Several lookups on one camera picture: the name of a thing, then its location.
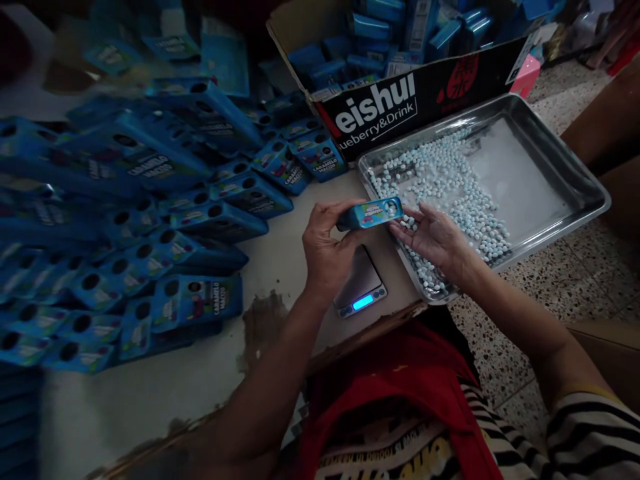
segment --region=stainless steel tray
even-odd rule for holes
[[[471,132],[466,136],[465,156],[478,174],[480,186],[499,205],[495,216],[511,234],[509,252],[489,262],[493,270],[504,270],[532,255],[611,205],[611,197],[602,184],[529,105],[513,94],[497,97],[364,153],[358,158],[358,170],[370,198],[378,198],[370,172],[378,175],[388,160],[466,128]],[[401,194],[410,184],[406,176],[398,181]],[[456,193],[437,200],[441,204],[452,203],[459,197]],[[407,200],[409,204],[414,202],[412,193],[408,193]],[[407,272],[427,303],[442,305],[460,295],[458,288],[447,282],[444,291],[425,290],[404,245],[398,241],[396,244]]]

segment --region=black and white striped sleeve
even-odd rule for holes
[[[621,403],[571,393],[553,409],[549,460],[570,479],[640,479],[640,417]]]

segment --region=person's left hand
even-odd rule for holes
[[[302,235],[307,258],[307,284],[305,291],[329,306],[344,286],[355,248],[366,230],[352,230],[338,241],[329,234],[340,214],[364,203],[364,199],[351,199],[335,203],[316,203],[307,229]]]

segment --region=speckled floor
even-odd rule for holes
[[[610,81],[577,62],[543,71],[527,99],[558,134]],[[640,251],[593,220],[501,275],[563,323],[640,321]],[[449,305],[475,354],[483,389],[496,411],[538,443],[547,412],[524,354],[463,296]]]

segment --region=table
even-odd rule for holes
[[[244,305],[274,291],[286,308],[302,292],[306,263],[301,236],[316,202],[367,198],[355,171],[314,183],[293,199],[293,212],[269,221],[268,235],[238,244],[250,258],[242,270]],[[334,236],[342,236],[334,230]],[[426,308],[384,228],[363,243],[388,290],[382,301],[348,319],[330,309],[309,371],[378,338]],[[245,324],[192,347],[104,371],[96,376],[54,371],[47,375],[41,436],[44,480],[82,478],[146,442],[163,438],[174,419],[196,420],[223,405],[245,368]]]

